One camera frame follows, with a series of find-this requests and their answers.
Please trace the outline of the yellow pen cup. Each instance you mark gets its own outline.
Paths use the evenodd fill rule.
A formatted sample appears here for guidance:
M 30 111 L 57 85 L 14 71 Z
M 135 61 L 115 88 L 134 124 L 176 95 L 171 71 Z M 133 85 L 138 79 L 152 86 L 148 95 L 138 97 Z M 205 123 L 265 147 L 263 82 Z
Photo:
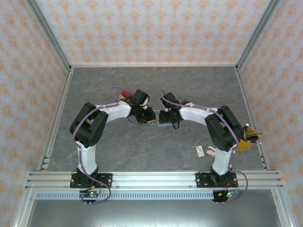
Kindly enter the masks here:
M 239 143 L 239 146 L 236 148 L 236 151 L 244 151 L 246 150 L 249 146 L 256 144 L 258 140 L 258 136 L 256 137 L 248 137 L 251 134 L 257 133 L 251 126 L 248 127 L 246 131 L 246 136 L 242 137 Z

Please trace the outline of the grey metal shelf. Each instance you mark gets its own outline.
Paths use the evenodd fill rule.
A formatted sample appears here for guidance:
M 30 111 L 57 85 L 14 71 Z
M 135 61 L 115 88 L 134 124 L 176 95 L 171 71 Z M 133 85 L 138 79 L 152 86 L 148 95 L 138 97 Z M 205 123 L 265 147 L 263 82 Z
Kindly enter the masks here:
M 251 197 L 215 205 L 207 200 L 35 201 L 27 227 L 281 227 L 272 202 Z

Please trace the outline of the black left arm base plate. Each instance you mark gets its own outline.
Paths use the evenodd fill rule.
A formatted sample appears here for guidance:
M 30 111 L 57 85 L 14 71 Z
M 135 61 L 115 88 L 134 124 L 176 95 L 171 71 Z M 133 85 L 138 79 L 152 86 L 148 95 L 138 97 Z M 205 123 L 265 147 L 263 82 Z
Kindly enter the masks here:
M 106 174 L 106 173 L 97 173 L 93 176 L 96 180 L 106 184 L 109 188 L 111 188 L 112 185 L 112 178 L 113 174 Z M 95 186 L 96 188 L 102 187 L 100 183 L 97 183 L 89 178 L 87 178 L 86 175 L 80 175 L 78 173 L 72 173 L 71 175 L 71 181 L 70 181 L 70 188 L 83 188 L 87 189 L 92 186 Z

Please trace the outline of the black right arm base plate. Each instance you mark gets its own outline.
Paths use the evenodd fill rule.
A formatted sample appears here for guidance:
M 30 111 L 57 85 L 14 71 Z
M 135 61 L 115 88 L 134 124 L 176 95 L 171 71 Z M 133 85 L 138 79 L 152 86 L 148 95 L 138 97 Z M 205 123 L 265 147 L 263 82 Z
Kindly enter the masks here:
M 224 175 L 217 173 L 196 173 L 197 188 L 226 188 L 238 187 L 238 181 L 235 173 L 227 172 Z

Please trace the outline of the aluminium frame post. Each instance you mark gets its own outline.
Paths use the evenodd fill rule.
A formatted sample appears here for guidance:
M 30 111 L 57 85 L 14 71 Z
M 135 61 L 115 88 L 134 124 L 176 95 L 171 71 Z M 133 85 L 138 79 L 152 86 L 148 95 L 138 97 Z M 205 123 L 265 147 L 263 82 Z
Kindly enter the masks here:
M 287 209 L 284 190 L 272 189 L 271 193 L 273 196 L 281 227 L 293 227 L 293 222 L 288 214 L 289 212 Z
M 55 51 L 57 57 L 59 58 L 63 67 L 70 71 L 71 65 L 64 54 L 57 38 L 55 37 L 49 23 L 47 22 L 42 10 L 40 9 L 36 0 L 25 0 L 26 4 L 29 6 L 30 10 L 32 11 L 33 15 L 35 16 L 38 24 L 40 25 L 43 33 L 45 34 L 46 38 L 50 42 L 53 50 Z
M 12 225 L 13 227 L 27 227 L 35 198 L 35 190 L 24 192 L 15 220 Z
M 254 30 L 251 38 L 248 41 L 238 63 L 235 65 L 235 69 L 237 72 L 240 72 L 248 58 L 253 52 L 258 40 L 260 39 L 261 35 L 263 34 L 266 26 L 268 25 L 270 19 L 274 15 L 276 8 L 279 6 L 281 0 L 270 0 L 269 5 L 267 6 L 263 16 L 261 17 L 256 29 Z

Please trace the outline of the teal card holder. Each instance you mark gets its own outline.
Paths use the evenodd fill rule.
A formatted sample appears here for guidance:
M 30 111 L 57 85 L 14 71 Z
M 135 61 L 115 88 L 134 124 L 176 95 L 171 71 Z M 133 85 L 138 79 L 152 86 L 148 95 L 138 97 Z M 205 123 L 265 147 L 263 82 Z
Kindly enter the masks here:
M 172 127 L 171 123 L 161 123 L 159 120 L 149 121 L 148 124 L 155 127 Z

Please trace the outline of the aluminium table edge rail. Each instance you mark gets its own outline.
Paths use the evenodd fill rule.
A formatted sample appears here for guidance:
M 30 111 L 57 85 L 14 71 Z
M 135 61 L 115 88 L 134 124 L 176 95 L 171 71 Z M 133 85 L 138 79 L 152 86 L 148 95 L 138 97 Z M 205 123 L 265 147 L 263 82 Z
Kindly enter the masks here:
M 67 70 L 66 77 L 65 77 L 65 80 L 64 80 L 64 84 L 63 84 L 61 94 L 60 94 L 60 97 L 59 97 L 59 101 L 58 101 L 58 104 L 57 104 L 57 107 L 56 107 L 53 123 L 52 123 L 51 129 L 49 131 L 48 138 L 47 138 L 47 143 L 46 143 L 46 146 L 44 148 L 44 151 L 42 152 L 42 156 L 40 158 L 40 161 L 39 161 L 39 164 L 38 164 L 38 167 L 37 167 L 37 171 L 42 171 L 43 170 L 43 165 L 44 165 L 45 158 L 50 157 L 51 154 L 52 154 L 56 134 L 57 134 L 58 127 L 59 127 L 59 124 L 60 124 L 60 120 L 61 120 L 61 115 L 62 115 L 62 112 L 63 112 L 63 109 L 64 109 L 65 100 L 66 100 L 68 90 L 69 90 L 69 86 L 70 86 L 70 82 L 71 82 L 71 79 L 72 79 L 73 70 L 74 70 L 73 67 L 71 67 L 70 69 Z
M 238 82 L 239 82 L 239 85 L 240 85 L 240 88 L 241 88 L 241 92 L 242 92 L 242 95 L 243 95 L 244 103 L 245 103 L 245 106 L 246 106 L 246 109 L 247 109 L 247 112 L 248 112 L 248 116 L 249 116 L 249 119 L 250 119 L 251 126 L 252 126 L 253 129 L 256 130 L 257 127 L 256 127 L 256 124 L 255 124 L 254 119 L 253 119 L 253 114 L 252 114 L 252 111 L 251 111 L 251 108 L 250 108 L 250 105 L 249 105 L 248 97 L 247 97 L 245 89 L 244 89 L 244 85 L 243 85 L 243 82 L 242 82 L 242 79 L 241 79 L 240 71 L 236 66 L 234 67 L 234 69 L 235 69 L 235 73 L 236 73 L 236 76 L 237 76 L 237 79 L 238 79 Z M 263 147 L 263 144 L 262 144 L 262 140 L 258 141 L 257 147 L 258 147 L 258 150 L 259 150 L 264 168 L 267 171 L 270 170 L 270 166 L 269 166 L 269 163 L 267 161 L 267 156 L 266 156 L 266 153 L 264 152 L 264 149 L 263 149 L 264 147 Z

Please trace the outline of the aluminium mounting rail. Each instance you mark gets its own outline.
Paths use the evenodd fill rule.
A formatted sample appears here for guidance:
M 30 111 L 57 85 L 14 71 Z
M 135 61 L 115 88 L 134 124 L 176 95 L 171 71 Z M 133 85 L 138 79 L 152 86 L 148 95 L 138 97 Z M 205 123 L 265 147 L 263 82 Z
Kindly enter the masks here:
M 197 171 L 113 172 L 112 190 L 193 190 Z M 236 174 L 239 189 L 283 189 L 279 171 L 244 171 Z M 68 190 L 70 172 L 31 172 L 27 190 Z

